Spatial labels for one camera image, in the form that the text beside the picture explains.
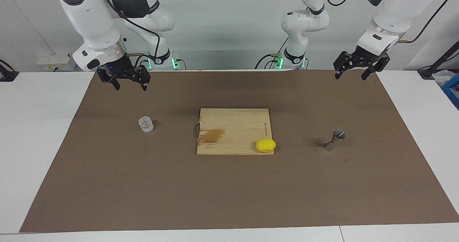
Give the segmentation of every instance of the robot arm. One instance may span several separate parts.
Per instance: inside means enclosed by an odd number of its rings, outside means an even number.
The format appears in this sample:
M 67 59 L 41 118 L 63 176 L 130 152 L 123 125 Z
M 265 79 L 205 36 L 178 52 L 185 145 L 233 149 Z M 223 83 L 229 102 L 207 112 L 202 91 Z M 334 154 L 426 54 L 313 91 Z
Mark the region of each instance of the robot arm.
M 343 51 L 334 62 L 336 79 L 354 67 L 367 67 L 362 74 L 366 80 L 374 72 L 384 69 L 390 58 L 389 48 L 397 44 L 433 0 L 369 0 L 377 6 L 365 33 L 357 41 L 354 53 Z
M 60 3 L 85 41 L 73 54 L 79 67 L 85 71 L 96 69 L 101 81 L 112 84 L 116 90 L 120 88 L 118 79 L 138 82 L 146 90 L 150 74 L 144 66 L 132 66 L 104 0 L 60 0 Z
M 108 0 L 108 2 L 122 18 L 128 18 L 143 27 L 142 29 L 127 20 L 124 21 L 128 29 L 137 33 L 145 41 L 149 59 L 153 62 L 151 65 L 162 70 L 173 70 L 177 67 L 173 60 L 173 52 L 170 51 L 166 39 L 161 34 L 174 28 L 174 19 L 171 13 L 161 6 L 159 0 Z
M 320 31 L 328 26 L 330 17 L 325 10 L 325 0 L 302 0 L 306 10 L 292 11 L 282 17 L 282 29 L 288 34 L 284 50 L 284 65 L 299 68 L 306 54 L 308 38 L 306 32 Z

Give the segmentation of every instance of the wooden cutting board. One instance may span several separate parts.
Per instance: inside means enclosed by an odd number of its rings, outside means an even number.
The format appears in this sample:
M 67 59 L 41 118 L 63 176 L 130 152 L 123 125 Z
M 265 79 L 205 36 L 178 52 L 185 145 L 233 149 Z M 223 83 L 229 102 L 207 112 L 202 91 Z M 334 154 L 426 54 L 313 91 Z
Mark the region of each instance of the wooden cutting board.
M 257 151 L 259 139 L 272 139 L 266 108 L 202 108 L 197 155 L 274 155 Z

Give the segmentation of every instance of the yellow lemon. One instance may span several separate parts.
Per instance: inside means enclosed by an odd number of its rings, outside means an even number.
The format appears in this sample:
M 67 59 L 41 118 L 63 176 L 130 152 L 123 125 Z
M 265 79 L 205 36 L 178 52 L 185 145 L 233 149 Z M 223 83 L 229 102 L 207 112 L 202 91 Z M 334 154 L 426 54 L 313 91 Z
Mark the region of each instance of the yellow lemon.
M 273 139 L 260 139 L 255 144 L 259 152 L 272 152 L 276 147 L 276 142 Z

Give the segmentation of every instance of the brown mat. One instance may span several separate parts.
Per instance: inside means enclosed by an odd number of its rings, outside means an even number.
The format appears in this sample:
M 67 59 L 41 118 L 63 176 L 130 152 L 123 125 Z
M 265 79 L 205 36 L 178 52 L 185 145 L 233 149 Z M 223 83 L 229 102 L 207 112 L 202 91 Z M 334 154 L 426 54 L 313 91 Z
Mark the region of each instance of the brown mat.
M 333 74 L 94 76 L 21 232 L 459 222 L 377 76 Z M 197 156 L 200 108 L 269 108 L 276 154 Z

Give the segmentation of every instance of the clear glass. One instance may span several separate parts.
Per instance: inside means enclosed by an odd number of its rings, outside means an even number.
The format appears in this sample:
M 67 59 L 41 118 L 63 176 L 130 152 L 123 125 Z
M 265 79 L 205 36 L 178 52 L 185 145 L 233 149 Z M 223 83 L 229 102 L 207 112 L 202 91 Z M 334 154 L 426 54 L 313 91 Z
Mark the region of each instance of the clear glass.
M 141 117 L 141 119 L 139 119 L 139 126 L 141 126 L 142 131 L 146 133 L 153 131 L 153 122 L 150 117 Z

